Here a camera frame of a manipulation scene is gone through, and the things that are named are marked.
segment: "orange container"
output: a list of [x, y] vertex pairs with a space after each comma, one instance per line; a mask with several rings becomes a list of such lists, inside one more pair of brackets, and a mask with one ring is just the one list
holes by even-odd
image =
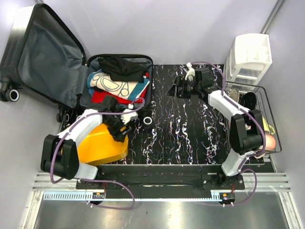
[[128, 137], [124, 142], [116, 142], [107, 126], [101, 124], [81, 142], [77, 152], [80, 162], [93, 166], [121, 160], [128, 154]]

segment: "black suitcase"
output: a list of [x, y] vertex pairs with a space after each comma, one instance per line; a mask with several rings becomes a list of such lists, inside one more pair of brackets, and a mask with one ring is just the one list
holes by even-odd
[[[81, 43], [48, 5], [20, 8], [0, 64], [0, 100], [15, 102], [18, 89], [27, 87], [58, 104], [57, 121], [61, 122], [67, 110], [86, 108], [91, 103], [87, 78], [100, 69], [98, 58], [109, 56], [95, 55], [86, 61]], [[149, 68], [147, 109], [152, 95], [152, 59], [145, 55], [119, 56]]]

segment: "black marble table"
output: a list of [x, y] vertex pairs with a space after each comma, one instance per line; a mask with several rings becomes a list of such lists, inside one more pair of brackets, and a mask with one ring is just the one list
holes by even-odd
[[[224, 117], [197, 96], [190, 100], [166, 96], [183, 65], [156, 65], [151, 113], [153, 129], [139, 120], [129, 133], [129, 153], [113, 164], [221, 164], [227, 157]], [[214, 73], [215, 82], [221, 83]]]

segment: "gray floor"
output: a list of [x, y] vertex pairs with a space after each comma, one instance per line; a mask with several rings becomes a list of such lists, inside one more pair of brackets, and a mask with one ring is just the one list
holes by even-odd
[[[237, 193], [237, 201], [246, 194]], [[128, 203], [109, 203], [127, 206]], [[248, 203], [233, 208], [198, 203], [141, 202], [134, 210], [90, 208], [76, 201], [43, 201], [36, 229], [286, 229], [276, 193], [256, 193]]]

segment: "wall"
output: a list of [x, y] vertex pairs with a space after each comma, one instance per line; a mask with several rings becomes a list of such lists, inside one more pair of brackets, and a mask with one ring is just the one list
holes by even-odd
[[270, 29], [273, 63], [260, 82], [267, 90], [282, 143], [277, 168], [287, 174], [303, 223], [304, 201], [304, 56], [305, 2], [287, 1]]
[[[33, 0], [0, 1], [0, 59], [18, 8], [33, 4]], [[26, 90], [15, 103], [0, 102], [0, 228], [20, 224], [40, 169], [43, 140], [59, 128], [56, 113], [54, 105]]]
[[237, 35], [260, 32], [276, 0], [44, 0], [85, 46], [156, 64], [224, 63]]

